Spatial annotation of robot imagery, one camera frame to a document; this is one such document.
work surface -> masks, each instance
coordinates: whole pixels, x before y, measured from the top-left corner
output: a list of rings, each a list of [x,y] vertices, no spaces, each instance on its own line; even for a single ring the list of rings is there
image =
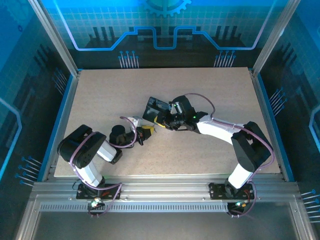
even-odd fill
[[[120,116],[142,116],[150,96],[164,102],[186,93],[199,93],[216,107],[214,116],[232,123],[256,122],[269,139],[257,96],[245,67],[83,70],[65,136],[82,124],[109,137],[114,125],[130,126]],[[212,112],[199,96],[188,96],[196,111]],[[95,156],[103,175],[230,174],[237,165],[234,148],[209,135],[175,132],[156,126],[144,146],[124,149],[112,165]],[[279,173],[278,163],[261,171]],[[59,157],[55,176],[73,176]]]

blue pin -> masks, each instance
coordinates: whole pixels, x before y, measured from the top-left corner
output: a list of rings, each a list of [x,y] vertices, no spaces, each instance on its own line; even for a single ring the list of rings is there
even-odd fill
[[[27,171],[27,172],[29,172],[29,173],[32,173],[32,174],[35,174],[35,175],[38,175],[38,173],[35,173],[35,172],[33,172],[33,171],[31,171],[31,170],[29,170],[29,169],[26,169],[26,168],[24,168],[23,166],[21,166],[21,165],[19,165],[18,166],[18,169],[23,169],[23,170],[25,170],[25,171]]]
[[[301,194],[301,196],[304,196],[304,195],[307,195],[307,194],[316,194],[316,190],[312,189],[312,191],[305,192],[305,193]]]
[[[27,160],[24,156],[21,158],[21,161],[23,161],[23,162],[27,162],[27,163],[30,163],[31,165],[36,166],[36,167],[38,167],[38,168],[40,168],[40,167],[41,167],[41,166],[39,166],[39,165],[37,165],[37,164],[33,163],[32,161]]]
[[[26,168],[33,169],[33,170],[35,170],[35,171],[39,172],[39,170],[38,170],[38,169],[36,169],[36,168],[34,168],[34,167],[30,166],[28,163],[25,165],[25,167],[26,167]]]
[[[222,56],[221,56],[221,60],[220,60],[219,67],[221,67],[221,64],[222,64],[222,61],[224,60],[224,58],[225,58],[225,56],[224,56],[224,55],[222,55]]]
[[[26,173],[25,171],[22,173],[22,176],[24,176],[24,177],[28,176],[30,178],[33,178],[33,179],[37,180],[37,178],[35,176],[31,176],[30,174]]]
[[[318,209],[318,211],[307,211],[307,214],[314,214],[314,213],[319,213],[320,212],[320,208]]]
[[[33,160],[33,161],[35,161],[36,163],[38,163],[38,164],[42,165],[42,163],[41,163],[41,162],[39,162],[39,161],[35,160],[34,158],[32,158],[32,156],[28,156],[28,159],[29,159],[29,160]]]
[[[316,198],[314,201],[308,201],[308,202],[305,202],[304,204],[313,204],[313,203],[319,204],[319,199]]]
[[[20,184],[25,184],[25,185],[28,185],[28,186],[30,186],[30,187],[33,187],[33,185],[31,185],[31,184],[29,184],[29,183],[26,183],[26,182],[24,182],[24,181],[22,181],[22,180],[20,180],[20,182],[19,182]]]
[[[25,178],[25,177],[23,177],[23,176],[20,176],[18,173],[16,173],[15,175],[14,175],[14,177],[17,179],[17,178],[21,178],[21,179],[24,179],[24,180],[27,180],[27,181],[30,181],[30,182],[32,182],[32,183],[34,183],[35,181],[32,181],[32,180],[30,180],[30,179],[28,179],[28,178]]]
[[[304,198],[302,198],[302,200],[312,199],[312,198],[315,198],[315,197],[320,197],[320,194],[319,195],[314,195],[314,196],[304,197]]]

black mounting bracket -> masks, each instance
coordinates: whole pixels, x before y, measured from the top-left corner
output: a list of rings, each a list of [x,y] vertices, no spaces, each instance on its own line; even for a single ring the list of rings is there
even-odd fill
[[[110,187],[113,184],[104,184],[104,186],[100,186],[100,188],[105,188],[105,187]],[[101,198],[102,200],[112,200],[115,196],[115,194],[117,193],[118,188],[114,187],[108,190],[104,190],[104,191],[98,191],[94,190],[92,188],[87,187],[86,185],[84,185],[83,183],[80,183],[77,189],[77,193],[76,193],[76,199],[94,199],[96,197]],[[116,196],[117,200],[120,199],[120,192],[118,193],[118,195]]]
[[[254,190],[251,184],[243,185],[234,197],[228,196],[226,185],[224,183],[210,183],[209,194],[211,200],[250,200],[255,198]]]

aluminum frame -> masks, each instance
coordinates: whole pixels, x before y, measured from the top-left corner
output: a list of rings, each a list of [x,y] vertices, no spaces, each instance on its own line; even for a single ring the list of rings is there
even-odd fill
[[[53,22],[49,18],[46,9],[37,0],[28,1],[57,48],[63,61],[67,65],[69,71],[74,77],[78,77],[77,66]],[[283,179],[285,178],[285,180],[289,180],[290,173],[287,173],[286,171],[285,161],[278,145],[276,134],[272,130],[270,115],[257,79],[259,71],[268,59],[299,2],[300,0],[288,1],[253,67],[253,85],[259,99],[260,106],[262,106],[262,113],[266,119],[265,121],[271,141],[275,146],[274,150],[276,157],[283,170],[283,175],[281,173],[258,174],[254,177],[254,182],[257,187],[257,202],[290,203],[292,219],[296,225],[298,237],[300,239],[314,240],[317,238],[313,232],[306,209],[301,200],[298,185],[295,182],[285,182]],[[66,105],[72,104],[72,99],[72,97],[69,97]],[[56,159],[52,156],[50,160],[52,164]],[[62,205],[87,203],[87,201],[75,199],[76,191],[72,190],[71,186],[76,179],[73,177],[59,179],[50,177],[54,172],[53,169],[54,167],[50,167],[50,164],[48,164],[48,169],[46,170],[49,175],[47,178],[48,181],[36,182],[34,184],[29,202],[26,206],[16,235],[17,240],[32,239],[37,226],[39,213],[46,211],[46,208],[42,207],[43,204],[46,204],[46,206],[53,206],[57,203]],[[123,183],[121,198],[115,202],[116,205],[130,205],[132,203],[145,205],[150,203],[176,203],[181,205],[185,203],[197,205],[213,203],[223,205],[227,201],[210,200],[208,184],[212,182],[223,183],[228,176],[228,174],[115,176],[108,178],[108,183]]]
[[[278,18],[272,32],[270,33],[260,55],[258,56],[255,64],[253,66],[253,76],[257,76],[263,66],[265,65],[269,55],[277,44],[279,38],[283,34],[288,22],[290,21],[292,15],[295,13],[301,0],[288,0],[285,5],[280,17]]]
[[[59,55],[61,56],[63,62],[67,66],[69,72],[72,76],[78,76],[78,68],[73,60],[69,50],[67,49],[64,41],[62,40],[58,30],[56,29],[54,23],[52,22],[46,8],[43,6],[41,1],[37,0],[28,0],[31,7],[33,8],[35,14],[37,15],[38,19],[40,20],[42,26],[44,27],[46,33],[48,34],[49,38],[51,39],[52,43],[54,44],[56,50],[58,51]]]
[[[282,143],[276,120],[273,116],[273,112],[268,100],[267,92],[265,90],[265,87],[263,86],[262,79],[260,78],[259,74],[258,76],[254,76],[251,72],[250,75],[255,90],[255,94],[258,99],[260,109],[264,118],[266,129],[269,133],[271,145],[273,147],[275,157],[281,169],[281,173],[283,174],[283,177],[286,181],[292,182],[294,181],[294,175],[292,173],[289,160],[285,151],[285,147]]]
[[[187,212],[225,212],[228,200],[210,200],[209,183],[223,183],[227,174],[115,176],[108,183],[123,183],[121,197],[115,201],[113,212],[132,212],[126,206],[146,206],[142,212],[157,212],[148,206],[193,206]],[[77,200],[72,189],[76,178],[36,182],[16,236],[17,240],[32,239],[40,212],[86,212],[89,200]],[[254,177],[257,203],[290,203],[293,219],[300,239],[317,239],[306,215],[297,183],[286,182],[281,174],[259,174]],[[210,206],[221,206],[220,210]]]

blue tape edge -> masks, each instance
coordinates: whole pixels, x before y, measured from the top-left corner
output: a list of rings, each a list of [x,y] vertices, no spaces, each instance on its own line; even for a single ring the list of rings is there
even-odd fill
[[[275,138],[276,138],[276,140],[278,142],[278,146],[279,146],[280,153],[281,153],[281,156],[282,156],[284,168],[285,168],[285,171],[286,171],[287,176],[288,176],[288,180],[289,180],[289,182],[294,182],[295,181],[294,174],[293,174],[292,169],[290,167],[290,163],[289,163],[289,159],[288,159],[288,156],[287,156],[287,153],[286,153],[286,150],[285,150],[285,146],[284,146],[284,144],[282,142],[282,139],[281,139],[281,136],[280,136],[280,132],[279,132],[279,129],[278,129],[278,126],[277,126],[277,122],[276,122],[276,119],[275,119],[274,114],[272,112],[272,108],[271,108],[270,102],[268,100],[269,98],[268,98],[268,95],[267,95],[267,91],[266,91],[266,88],[265,88],[265,85],[264,85],[264,82],[263,82],[263,80],[261,78],[260,73],[257,75],[257,78],[258,78],[258,81],[259,81],[259,85],[261,87],[263,98],[265,99],[265,104],[266,104],[267,111],[268,111],[268,113],[270,115],[271,124],[272,124],[272,127],[274,129]]]
[[[73,82],[73,79],[74,79],[74,77],[71,74],[70,77],[69,77],[68,83],[66,85],[64,94],[63,94],[63,98],[62,98],[62,101],[61,101],[61,105],[60,105],[58,114],[57,114],[55,122],[54,122],[54,126],[53,126],[53,129],[52,129],[52,133],[51,133],[51,136],[50,136],[48,147],[46,148],[46,151],[45,151],[45,154],[44,154],[43,162],[42,162],[42,165],[41,165],[41,168],[40,168],[40,171],[39,171],[39,174],[38,174],[38,178],[37,178],[38,182],[41,182],[42,178],[44,177],[44,174],[45,174],[45,171],[46,171],[46,166],[47,166],[48,161],[49,161],[50,152],[51,152],[51,150],[53,148],[53,145],[54,145],[54,141],[55,141],[55,138],[56,138],[56,135],[57,135],[57,131],[58,131],[58,128],[59,128],[59,125],[60,125],[60,122],[61,122],[62,113],[64,112],[64,109],[65,109],[65,106],[66,106],[68,94],[70,92],[70,88],[71,88],[71,84]]]

